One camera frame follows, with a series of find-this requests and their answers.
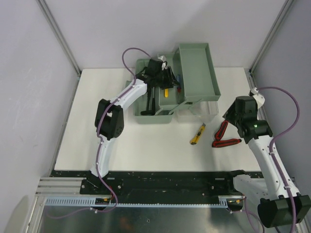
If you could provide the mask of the blue and red screwdriver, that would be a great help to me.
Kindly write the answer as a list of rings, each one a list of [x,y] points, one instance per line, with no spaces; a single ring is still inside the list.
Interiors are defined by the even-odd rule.
[[[180,103],[180,94],[181,94],[181,76],[177,75],[176,77],[177,81],[178,81],[178,86],[177,86],[177,93],[178,93],[178,104]]]

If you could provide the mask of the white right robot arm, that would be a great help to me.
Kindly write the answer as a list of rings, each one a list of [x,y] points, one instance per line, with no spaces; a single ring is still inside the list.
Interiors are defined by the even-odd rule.
[[[240,174],[224,182],[230,195],[238,192],[257,206],[258,216],[266,228],[285,225],[295,231],[311,207],[308,195],[302,195],[287,173],[274,143],[272,130],[266,120],[258,119],[258,100],[254,96],[236,97],[224,114],[235,126],[239,136],[254,154],[264,180],[256,182]]]

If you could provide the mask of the yellow handle screwdriver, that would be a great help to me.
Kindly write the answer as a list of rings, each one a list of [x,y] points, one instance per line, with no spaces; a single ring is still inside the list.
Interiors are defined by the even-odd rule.
[[[164,89],[164,97],[167,98],[169,96],[169,89]]]

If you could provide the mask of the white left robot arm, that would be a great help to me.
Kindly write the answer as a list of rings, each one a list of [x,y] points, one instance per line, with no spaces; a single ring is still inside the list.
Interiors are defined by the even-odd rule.
[[[139,110],[140,117],[147,117],[151,122],[164,116],[171,116],[171,110],[164,110],[156,106],[159,100],[158,89],[171,89],[179,84],[171,66],[165,56],[147,60],[134,79],[111,100],[102,99],[98,103],[95,127],[97,137],[100,139],[95,163],[91,168],[91,174],[96,176],[90,188],[97,194],[107,190],[107,181],[102,179],[109,171],[109,160],[116,139],[124,129],[124,112],[138,99],[146,96],[146,109]]]

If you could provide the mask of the black T-handle wrench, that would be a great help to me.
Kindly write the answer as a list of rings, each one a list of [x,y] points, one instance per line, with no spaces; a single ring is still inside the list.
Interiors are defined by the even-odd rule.
[[[141,111],[140,114],[142,116],[151,116],[151,105],[152,105],[152,88],[148,88],[146,109],[144,111]]]

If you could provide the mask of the red and black pliers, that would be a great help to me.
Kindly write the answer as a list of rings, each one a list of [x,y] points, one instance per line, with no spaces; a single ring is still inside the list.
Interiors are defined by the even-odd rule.
[[[212,142],[213,148],[224,148],[224,147],[233,146],[233,145],[236,145],[242,142],[242,140],[238,138],[231,138],[231,139],[223,140],[223,136],[226,132],[228,124],[229,122],[227,120],[224,120],[221,123],[218,131],[214,135],[214,141]]]

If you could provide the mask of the green plastic tool box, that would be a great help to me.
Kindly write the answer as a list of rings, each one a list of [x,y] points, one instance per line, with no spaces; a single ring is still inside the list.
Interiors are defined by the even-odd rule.
[[[134,102],[139,124],[168,124],[181,110],[221,96],[208,43],[181,43],[174,52],[138,59],[138,77],[152,79],[148,91]]]

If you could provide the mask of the small black claw hammer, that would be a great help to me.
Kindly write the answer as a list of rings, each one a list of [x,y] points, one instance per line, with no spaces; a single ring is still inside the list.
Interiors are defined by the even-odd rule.
[[[152,105],[151,105],[151,115],[154,116],[156,113],[156,99],[155,99],[155,87],[152,88]]]

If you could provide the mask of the yellow utility knife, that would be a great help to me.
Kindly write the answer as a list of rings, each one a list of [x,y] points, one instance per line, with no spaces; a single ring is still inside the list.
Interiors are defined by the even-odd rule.
[[[200,137],[202,136],[203,132],[205,131],[205,128],[206,128],[206,124],[203,123],[201,125],[201,127],[199,128],[198,132],[196,133],[195,137],[190,140],[191,145],[196,145],[198,143]]]

